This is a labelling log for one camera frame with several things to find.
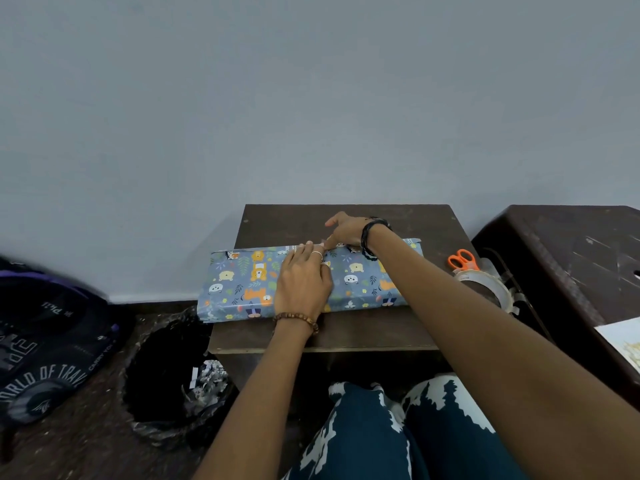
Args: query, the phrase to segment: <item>wrapped box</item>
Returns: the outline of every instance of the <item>wrapped box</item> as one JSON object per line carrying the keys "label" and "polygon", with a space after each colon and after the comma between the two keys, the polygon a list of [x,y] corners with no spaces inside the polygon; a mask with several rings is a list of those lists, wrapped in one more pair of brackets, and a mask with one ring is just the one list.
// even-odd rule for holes
{"label": "wrapped box", "polygon": [[[420,239],[404,241],[422,255]],[[273,317],[280,266],[295,247],[212,253],[209,278],[198,298],[200,319],[224,322]],[[333,278],[333,291],[324,306],[325,312],[406,305],[380,261],[370,261],[359,250],[343,244],[325,252],[324,261]]]}

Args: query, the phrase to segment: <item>hand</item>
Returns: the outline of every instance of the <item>hand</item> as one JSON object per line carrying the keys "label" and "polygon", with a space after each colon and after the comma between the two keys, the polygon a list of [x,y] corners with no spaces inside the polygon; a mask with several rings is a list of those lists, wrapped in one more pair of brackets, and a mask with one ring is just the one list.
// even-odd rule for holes
{"label": "hand", "polygon": [[351,217],[344,212],[338,212],[324,223],[326,227],[338,224],[338,227],[333,230],[333,234],[324,243],[324,248],[333,249],[339,242],[350,246],[359,246],[362,229],[370,220],[368,217]]}
{"label": "hand", "polygon": [[317,320],[333,288],[331,270],[322,264],[323,256],[324,246],[314,246],[311,241],[287,254],[276,288],[276,315],[302,313]]}

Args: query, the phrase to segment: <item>orange scissor handle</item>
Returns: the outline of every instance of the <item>orange scissor handle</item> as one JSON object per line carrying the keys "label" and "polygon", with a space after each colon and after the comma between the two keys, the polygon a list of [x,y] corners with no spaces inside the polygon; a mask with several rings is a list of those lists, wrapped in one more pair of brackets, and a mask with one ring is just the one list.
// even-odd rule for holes
{"label": "orange scissor handle", "polygon": [[459,249],[456,254],[452,254],[447,259],[447,262],[454,269],[467,270],[467,269],[475,269],[479,271],[480,268],[476,263],[476,258],[466,249]]}

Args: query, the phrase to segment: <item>black backpack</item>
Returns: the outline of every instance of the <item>black backpack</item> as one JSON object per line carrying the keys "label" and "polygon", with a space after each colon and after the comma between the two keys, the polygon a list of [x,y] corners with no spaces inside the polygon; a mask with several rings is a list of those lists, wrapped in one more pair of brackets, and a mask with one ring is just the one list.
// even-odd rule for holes
{"label": "black backpack", "polygon": [[50,413],[129,338],[132,314],[66,280],[0,258],[0,425]]}

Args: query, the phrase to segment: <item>black wristband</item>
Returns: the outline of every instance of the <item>black wristband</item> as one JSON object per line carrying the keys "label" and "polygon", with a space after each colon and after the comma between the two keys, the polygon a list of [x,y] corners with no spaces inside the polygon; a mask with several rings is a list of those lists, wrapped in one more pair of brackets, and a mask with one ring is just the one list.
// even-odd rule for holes
{"label": "black wristband", "polygon": [[367,258],[369,261],[377,261],[378,258],[376,257],[375,254],[371,252],[371,250],[367,246],[369,231],[376,224],[385,225],[386,227],[389,228],[389,230],[393,230],[393,229],[391,229],[391,225],[385,219],[380,219],[379,217],[370,217],[370,219],[371,219],[370,222],[367,222],[367,225],[365,225],[362,229],[362,236],[360,238],[360,247],[362,248],[362,255],[365,258]]}

